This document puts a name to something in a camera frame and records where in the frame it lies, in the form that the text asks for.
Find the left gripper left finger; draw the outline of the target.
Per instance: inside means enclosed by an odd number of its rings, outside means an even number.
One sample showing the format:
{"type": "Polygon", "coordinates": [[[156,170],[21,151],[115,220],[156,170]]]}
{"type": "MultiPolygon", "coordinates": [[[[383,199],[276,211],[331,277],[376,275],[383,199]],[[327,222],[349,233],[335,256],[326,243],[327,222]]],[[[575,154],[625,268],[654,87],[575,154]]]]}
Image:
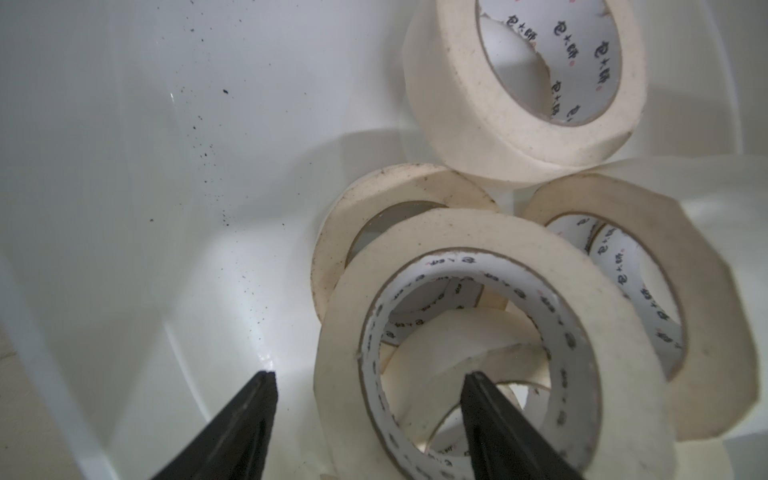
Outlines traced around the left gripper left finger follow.
{"type": "Polygon", "coordinates": [[[257,372],[154,479],[259,479],[277,403],[276,375],[257,372]]]}

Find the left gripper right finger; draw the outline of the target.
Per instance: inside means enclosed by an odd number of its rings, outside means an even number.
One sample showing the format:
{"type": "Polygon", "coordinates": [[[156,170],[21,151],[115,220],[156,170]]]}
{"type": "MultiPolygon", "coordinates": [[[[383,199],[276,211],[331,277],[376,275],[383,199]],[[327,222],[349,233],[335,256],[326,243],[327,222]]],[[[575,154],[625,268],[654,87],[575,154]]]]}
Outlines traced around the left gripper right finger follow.
{"type": "Polygon", "coordinates": [[[460,407],[477,479],[581,477],[484,373],[475,371],[465,376],[460,407]]]}

